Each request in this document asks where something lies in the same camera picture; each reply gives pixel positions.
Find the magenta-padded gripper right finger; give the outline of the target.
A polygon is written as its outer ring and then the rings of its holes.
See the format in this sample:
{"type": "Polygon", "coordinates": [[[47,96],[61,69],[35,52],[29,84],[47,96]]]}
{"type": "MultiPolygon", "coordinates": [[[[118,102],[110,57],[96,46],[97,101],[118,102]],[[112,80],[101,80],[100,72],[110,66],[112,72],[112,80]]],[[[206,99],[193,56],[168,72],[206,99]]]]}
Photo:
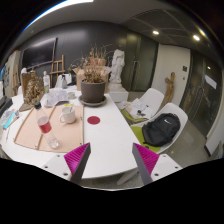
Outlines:
{"type": "Polygon", "coordinates": [[[133,144],[132,153],[144,185],[150,184],[182,169],[167,154],[158,155],[137,143],[133,144]]]}

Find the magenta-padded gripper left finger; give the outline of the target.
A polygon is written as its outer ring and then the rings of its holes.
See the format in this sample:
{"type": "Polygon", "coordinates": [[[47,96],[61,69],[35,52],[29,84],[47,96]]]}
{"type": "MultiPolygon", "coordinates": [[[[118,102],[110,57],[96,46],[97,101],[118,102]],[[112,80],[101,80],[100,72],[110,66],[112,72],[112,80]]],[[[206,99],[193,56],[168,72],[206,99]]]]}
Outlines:
{"type": "Polygon", "coordinates": [[[87,143],[65,155],[56,154],[42,168],[45,171],[79,185],[90,154],[91,145],[87,143]]]}

